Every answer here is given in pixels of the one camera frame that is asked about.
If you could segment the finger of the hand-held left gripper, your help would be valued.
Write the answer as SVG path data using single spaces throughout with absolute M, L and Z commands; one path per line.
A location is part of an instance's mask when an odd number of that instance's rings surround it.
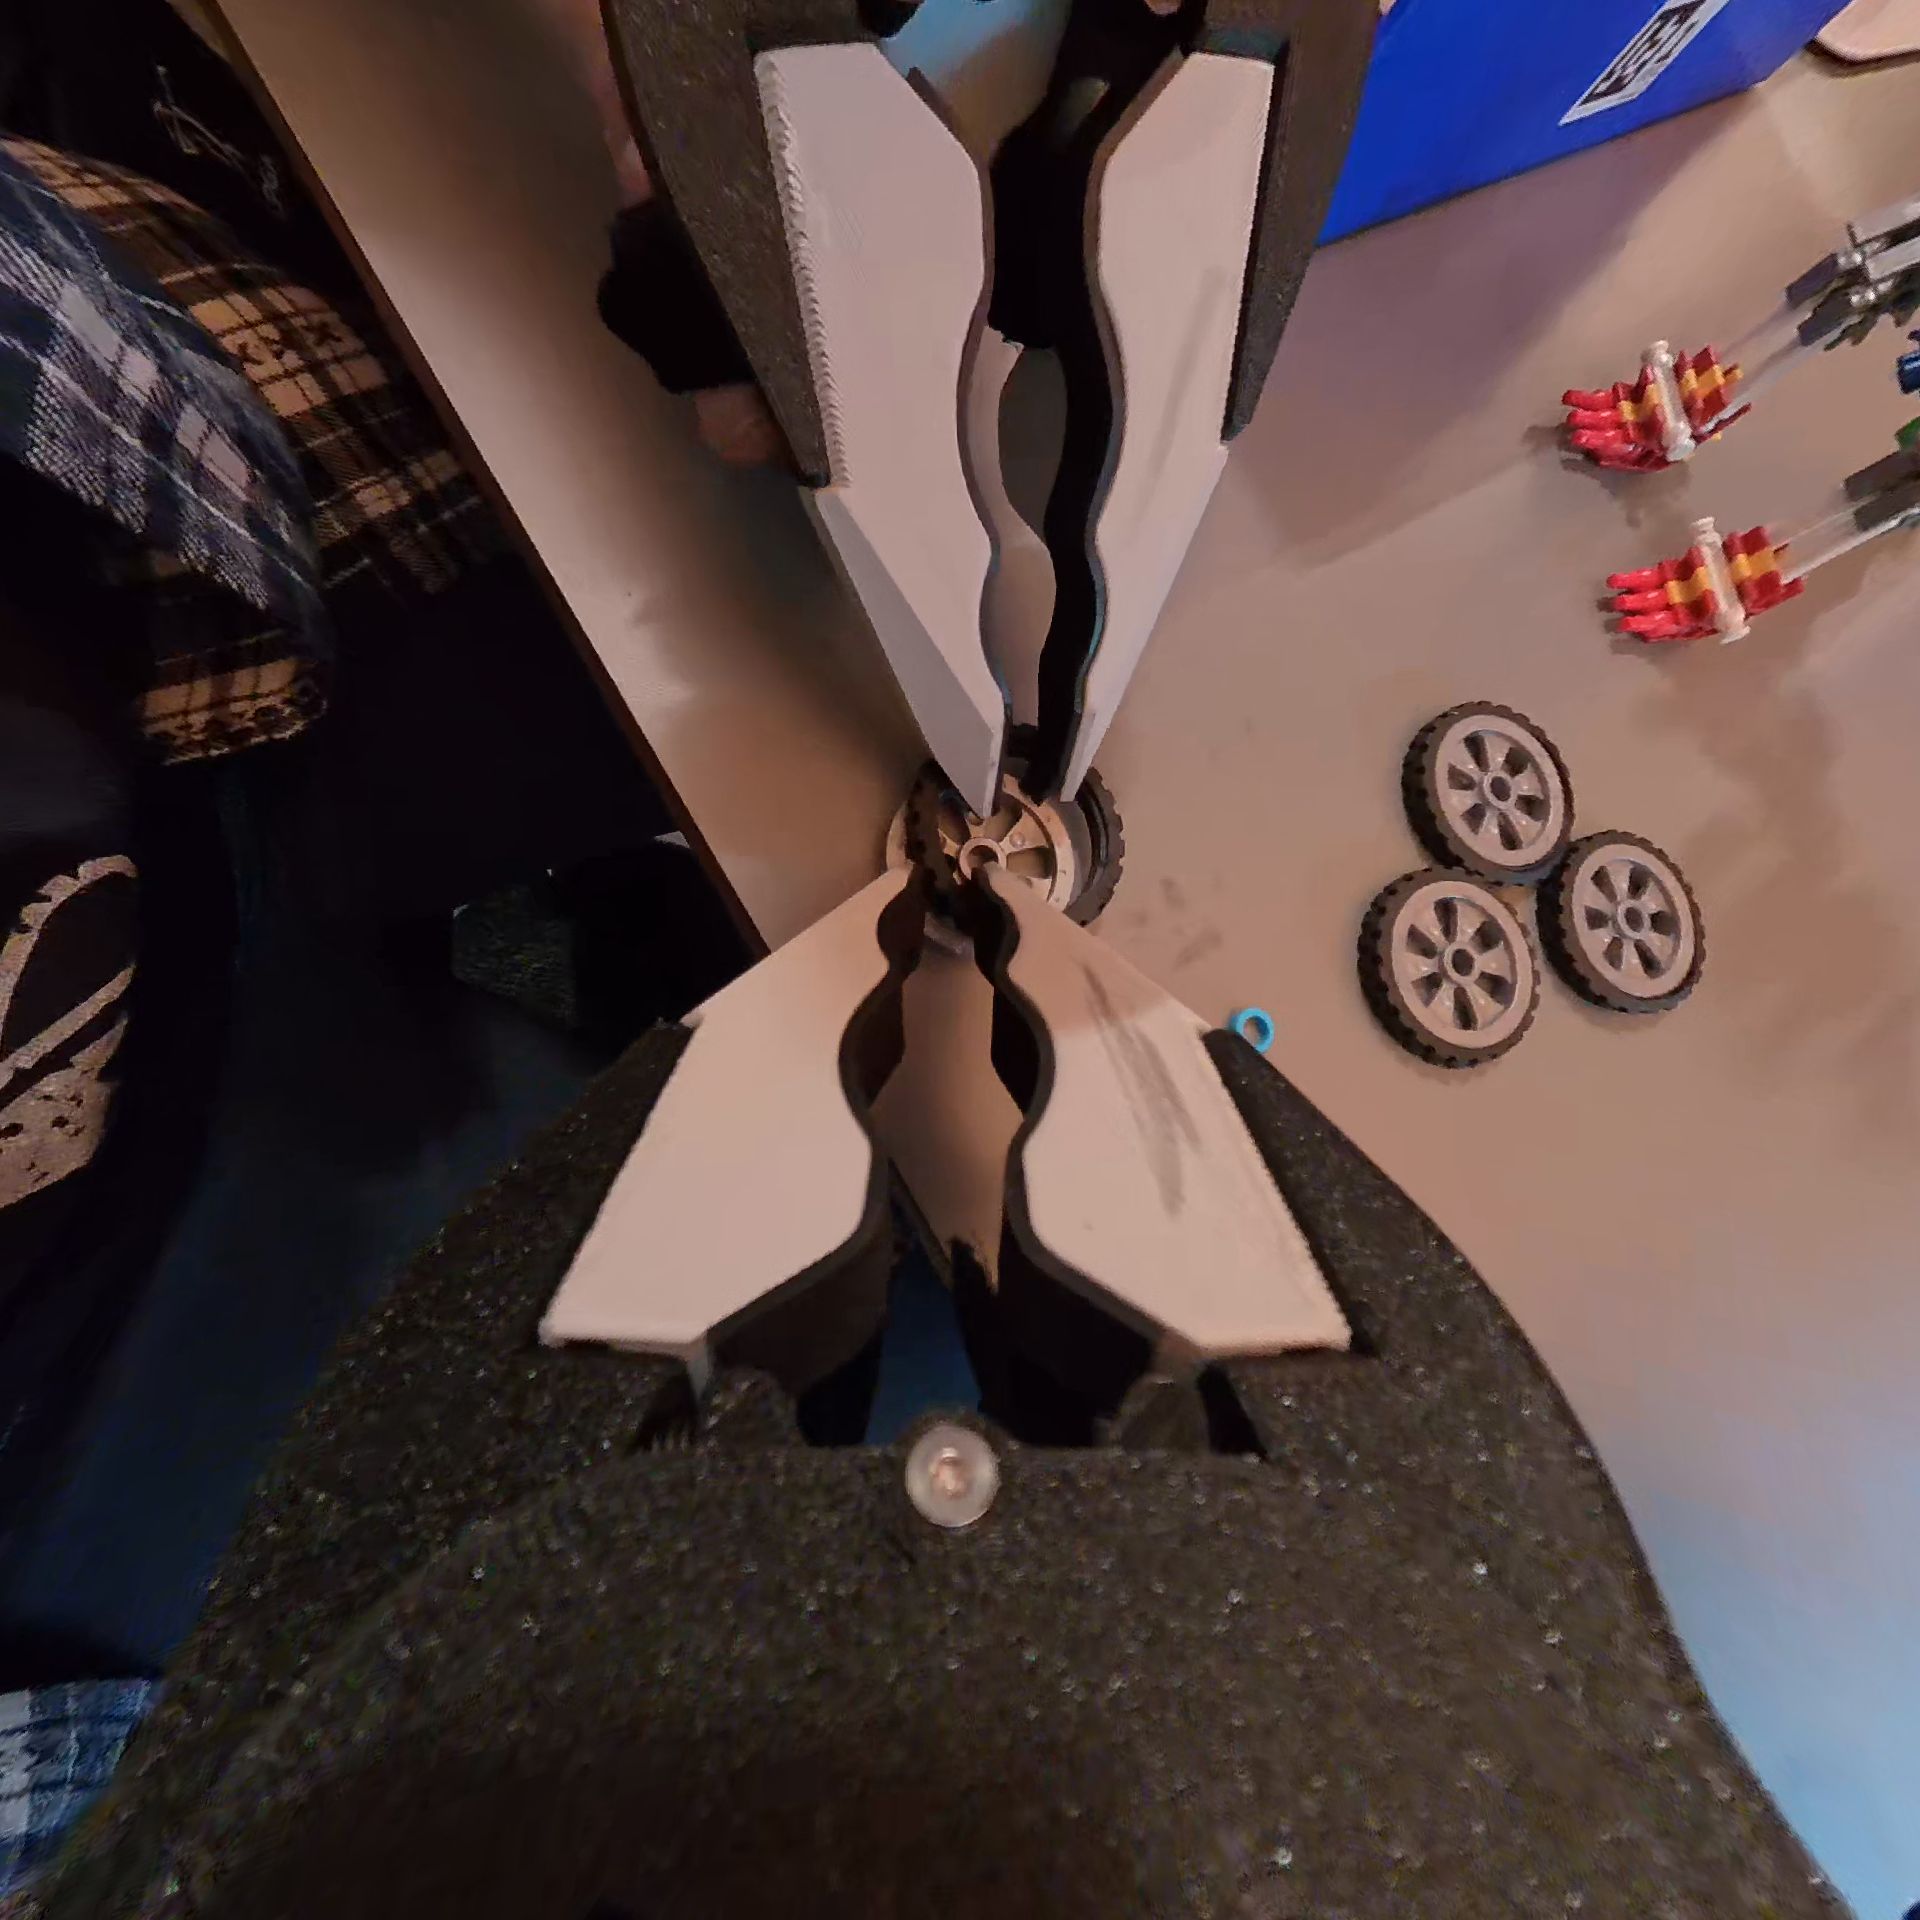
M 1063 454 L 1043 540 L 1039 789 L 1084 781 L 1228 462 L 1276 74 L 1167 55 L 1071 158 L 1057 271 Z
M 811 514 L 927 754 L 996 803 L 1007 695 L 980 636 L 996 542 L 964 403 L 989 299 L 976 158 L 870 41 L 753 57 L 827 477 Z

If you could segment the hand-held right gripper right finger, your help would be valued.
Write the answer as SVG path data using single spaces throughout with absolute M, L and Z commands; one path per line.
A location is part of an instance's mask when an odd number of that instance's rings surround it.
M 1352 1325 L 1207 1025 L 1024 879 L 976 877 L 991 1067 L 1016 1107 L 996 1330 L 1014 1403 L 1093 1436 L 1144 1378 L 1351 1353 Z

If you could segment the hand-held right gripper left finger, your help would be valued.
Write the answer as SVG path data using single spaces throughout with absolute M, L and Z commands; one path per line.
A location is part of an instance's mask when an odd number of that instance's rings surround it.
M 886 870 L 667 1029 L 671 1062 L 536 1325 L 549 1348 L 747 1369 L 811 1444 L 867 1441 L 893 1274 L 878 1092 L 921 883 Z

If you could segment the person's dark trousers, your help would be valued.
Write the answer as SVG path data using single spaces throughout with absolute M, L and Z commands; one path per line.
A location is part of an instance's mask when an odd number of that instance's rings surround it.
M 167 1667 L 334 1347 L 615 1055 L 513 1014 L 391 1055 L 231 1055 L 193 1181 L 5 1545 L 7 1691 Z

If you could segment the colourful construction toy figure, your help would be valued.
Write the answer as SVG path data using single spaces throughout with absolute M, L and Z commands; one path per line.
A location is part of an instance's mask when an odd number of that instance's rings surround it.
M 1862 345 L 1880 325 L 1905 332 L 1895 377 L 1913 398 L 1915 311 L 1917 196 L 1905 196 L 1848 222 L 1839 244 L 1789 281 L 1776 311 L 1732 348 L 1678 351 L 1656 340 L 1629 380 L 1565 390 L 1565 445 L 1605 471 L 1667 474 L 1719 444 L 1792 371 Z M 1814 570 L 1915 521 L 1917 450 L 1909 421 L 1893 453 L 1848 474 L 1821 514 L 1789 530 L 1720 530 L 1712 516 L 1696 519 L 1675 561 L 1611 573 L 1605 609 L 1615 634 L 1638 643 L 1732 643 L 1755 617 L 1798 597 Z

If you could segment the person's plaid shirt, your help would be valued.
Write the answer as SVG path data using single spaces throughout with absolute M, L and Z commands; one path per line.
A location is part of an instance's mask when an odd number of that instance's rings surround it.
M 484 510 L 321 294 L 168 187 L 5 134 L 5 1523 L 200 1185 L 227 811 L 422 827 Z

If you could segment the grey toy wheel black tyre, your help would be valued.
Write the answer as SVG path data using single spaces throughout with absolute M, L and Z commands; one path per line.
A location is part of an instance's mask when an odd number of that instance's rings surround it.
M 1497 884 L 1536 884 L 1573 842 L 1567 767 L 1523 711 L 1472 702 L 1439 711 L 1400 763 L 1407 822 L 1439 863 Z
M 1485 879 L 1423 869 L 1367 905 L 1355 965 L 1387 1037 L 1445 1070 L 1491 1066 L 1537 1014 L 1542 963 L 1517 910 Z
M 973 874 L 1004 869 L 1080 925 L 1097 921 L 1118 892 L 1124 839 L 1111 789 L 1087 771 L 1064 799 L 1036 798 L 1027 771 L 1038 742 L 1033 724 L 1007 729 L 989 814 L 971 811 L 933 762 L 895 810 L 881 859 L 888 870 L 925 869 L 933 899 L 925 940 L 941 953 L 971 958 L 971 940 L 951 908 L 959 879 Z
M 1625 1017 L 1679 1005 L 1708 965 L 1689 879 L 1670 852 L 1631 833 L 1575 839 L 1541 883 L 1537 932 L 1575 997 Z

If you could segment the blue plastic bin white tag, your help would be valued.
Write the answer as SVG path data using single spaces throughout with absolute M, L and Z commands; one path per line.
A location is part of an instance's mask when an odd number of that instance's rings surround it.
M 1329 244 L 1747 91 L 1843 2 L 1397 2 Z

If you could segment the person's left hand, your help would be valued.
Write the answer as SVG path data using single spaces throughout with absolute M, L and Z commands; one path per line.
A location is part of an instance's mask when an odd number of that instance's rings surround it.
M 783 431 L 704 262 L 659 199 L 639 156 L 604 4 L 583 4 L 580 39 L 619 187 L 619 210 L 607 231 L 611 262 L 596 287 L 599 318 L 664 394 L 689 399 L 696 431 L 712 454 L 728 463 L 783 463 Z

